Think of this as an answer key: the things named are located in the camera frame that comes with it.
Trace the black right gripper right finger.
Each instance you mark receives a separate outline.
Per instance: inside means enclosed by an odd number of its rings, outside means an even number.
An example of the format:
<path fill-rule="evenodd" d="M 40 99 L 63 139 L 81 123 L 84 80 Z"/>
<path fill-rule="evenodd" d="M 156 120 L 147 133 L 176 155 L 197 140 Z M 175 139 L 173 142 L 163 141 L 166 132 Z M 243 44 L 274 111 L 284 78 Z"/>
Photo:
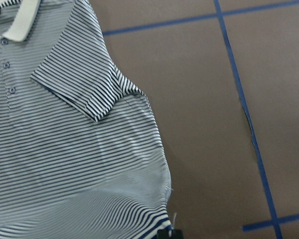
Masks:
<path fill-rule="evenodd" d="M 171 239 L 182 239 L 182 230 L 180 229 L 173 229 L 170 231 L 170 238 Z"/>

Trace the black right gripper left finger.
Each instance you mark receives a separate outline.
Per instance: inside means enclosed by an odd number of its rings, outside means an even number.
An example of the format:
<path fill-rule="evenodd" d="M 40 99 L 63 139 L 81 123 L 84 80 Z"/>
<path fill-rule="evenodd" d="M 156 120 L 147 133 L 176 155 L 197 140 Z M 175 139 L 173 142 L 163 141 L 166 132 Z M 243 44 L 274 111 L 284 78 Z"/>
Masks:
<path fill-rule="evenodd" d="M 170 238 L 169 230 L 162 229 L 157 231 L 157 239 L 169 239 L 169 238 Z"/>

